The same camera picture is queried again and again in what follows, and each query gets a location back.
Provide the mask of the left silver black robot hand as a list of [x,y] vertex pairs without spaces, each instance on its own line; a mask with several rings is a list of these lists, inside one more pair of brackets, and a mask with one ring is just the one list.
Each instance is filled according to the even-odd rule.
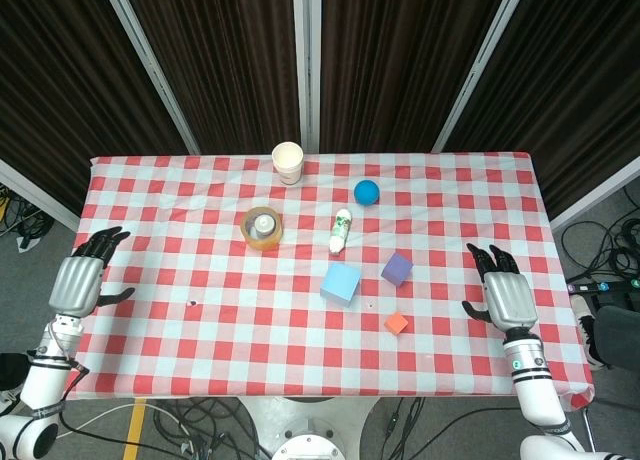
[[49,299],[56,314],[85,318],[98,307],[117,305],[134,294],[133,287],[118,294],[101,293],[104,271],[129,236],[121,226],[100,230],[62,261]]

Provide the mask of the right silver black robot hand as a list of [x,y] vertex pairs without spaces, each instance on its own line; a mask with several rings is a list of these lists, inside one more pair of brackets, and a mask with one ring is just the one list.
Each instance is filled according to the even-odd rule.
[[506,335],[515,331],[527,334],[538,321],[529,283],[509,252],[495,245],[489,248],[491,254],[467,244],[480,276],[487,309],[477,310],[469,301],[463,301],[462,308],[470,318],[491,323]]

